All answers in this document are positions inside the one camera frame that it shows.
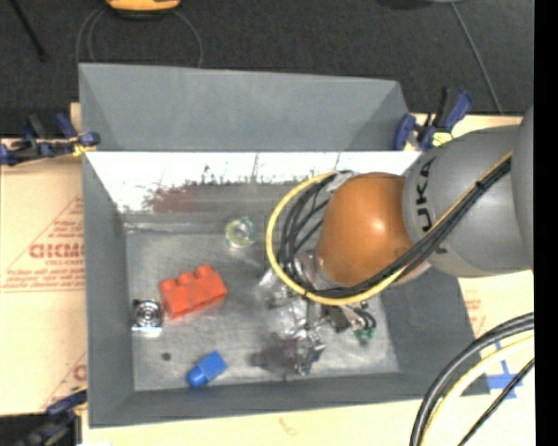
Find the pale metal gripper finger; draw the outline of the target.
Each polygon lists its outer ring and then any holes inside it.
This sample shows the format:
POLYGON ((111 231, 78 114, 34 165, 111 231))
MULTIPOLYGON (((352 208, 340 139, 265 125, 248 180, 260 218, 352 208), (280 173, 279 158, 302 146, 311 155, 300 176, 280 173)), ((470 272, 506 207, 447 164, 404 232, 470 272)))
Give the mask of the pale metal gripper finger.
POLYGON ((289 337, 284 341, 286 360, 309 360, 315 352, 315 343, 308 336, 289 337))
POLYGON ((320 360, 325 348, 326 345, 323 342, 315 343, 315 352, 311 359, 297 360, 297 373, 302 376, 308 375, 311 372, 314 364, 320 360))

